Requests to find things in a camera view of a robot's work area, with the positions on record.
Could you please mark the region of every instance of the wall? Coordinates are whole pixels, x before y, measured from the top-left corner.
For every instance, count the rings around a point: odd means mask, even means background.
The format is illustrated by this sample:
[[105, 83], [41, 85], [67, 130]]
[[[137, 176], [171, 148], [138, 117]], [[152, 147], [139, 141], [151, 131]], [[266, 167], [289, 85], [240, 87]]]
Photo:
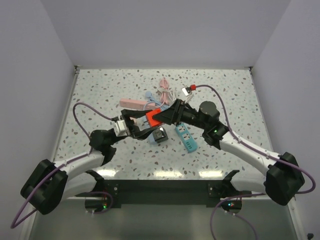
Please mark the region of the wall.
[[[293, 153], [320, 182], [320, 1], [292, 0], [253, 68], [275, 150]], [[305, 188], [310, 186], [307, 180]], [[307, 233], [320, 239], [320, 188], [297, 196]]]
[[49, 158], [73, 79], [68, 58], [42, 3], [4, 0], [0, 7], [0, 239], [11, 230], [20, 190]]
[[89, 68], [253, 66], [290, 0], [42, 0]]

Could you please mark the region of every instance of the gray floor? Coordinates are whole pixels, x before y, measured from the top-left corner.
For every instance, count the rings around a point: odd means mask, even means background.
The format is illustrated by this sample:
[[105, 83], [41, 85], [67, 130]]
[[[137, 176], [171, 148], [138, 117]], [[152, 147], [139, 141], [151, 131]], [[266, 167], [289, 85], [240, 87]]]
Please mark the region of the gray floor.
[[[48, 215], [37, 214], [31, 240], [211, 240], [212, 208], [194, 205], [123, 205], [94, 217], [84, 200], [67, 200]], [[296, 240], [287, 206], [270, 200], [244, 200], [240, 214], [259, 240]], [[221, 209], [214, 216], [218, 240], [254, 240], [250, 227]]]

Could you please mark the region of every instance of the pink cord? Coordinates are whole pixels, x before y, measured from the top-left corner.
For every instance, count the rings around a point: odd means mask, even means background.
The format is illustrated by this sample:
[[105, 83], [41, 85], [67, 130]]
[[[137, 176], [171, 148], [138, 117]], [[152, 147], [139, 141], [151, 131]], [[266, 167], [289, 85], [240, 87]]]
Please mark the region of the pink cord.
[[[166, 78], [162, 78], [160, 83], [160, 87], [164, 88], [165, 90], [169, 89], [169, 82], [166, 80]], [[160, 98], [161, 105], [157, 108], [161, 108], [164, 104], [168, 104], [168, 93], [166, 91], [163, 91]]]

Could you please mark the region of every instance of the pink power strip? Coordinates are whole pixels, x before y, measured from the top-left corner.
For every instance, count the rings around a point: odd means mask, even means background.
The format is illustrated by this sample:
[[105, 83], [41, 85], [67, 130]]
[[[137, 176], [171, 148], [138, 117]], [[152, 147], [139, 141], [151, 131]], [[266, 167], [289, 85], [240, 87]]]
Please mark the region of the pink power strip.
[[[143, 110], [144, 105], [146, 105], [146, 103], [147, 101], [126, 99], [126, 98], [120, 99], [120, 106], [123, 108], [129, 108], [129, 109]], [[150, 103], [147, 106], [145, 106], [145, 110], [153, 110], [153, 109], [156, 109], [155, 103]]]

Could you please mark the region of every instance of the speckled tabletop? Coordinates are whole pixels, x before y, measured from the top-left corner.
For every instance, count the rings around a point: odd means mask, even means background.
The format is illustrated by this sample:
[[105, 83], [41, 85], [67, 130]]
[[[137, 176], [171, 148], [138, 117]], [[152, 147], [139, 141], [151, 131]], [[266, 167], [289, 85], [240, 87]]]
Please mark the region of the speckled tabletop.
[[[145, 100], [146, 91], [156, 92], [159, 81], [166, 77], [170, 87], [208, 84], [217, 89], [226, 105], [233, 130], [258, 146], [271, 149], [267, 130], [248, 70], [219, 69], [82, 69], [77, 78], [70, 108], [66, 117], [55, 159], [66, 159], [89, 150], [88, 139], [76, 124], [72, 106], [87, 103], [106, 116], [120, 115], [120, 98]], [[190, 105], [198, 109], [203, 101], [212, 101], [225, 123], [219, 99], [210, 89], [200, 88]], [[101, 118], [85, 106], [78, 106], [77, 116], [84, 128], [110, 129], [111, 122]], [[202, 130], [188, 126], [198, 149], [188, 153], [175, 132], [175, 126], [165, 125], [169, 140], [151, 145], [132, 138], [114, 145], [117, 152], [112, 161], [98, 169], [105, 179], [211, 179], [219, 180], [232, 170], [240, 176], [261, 175], [238, 157], [206, 144]]]

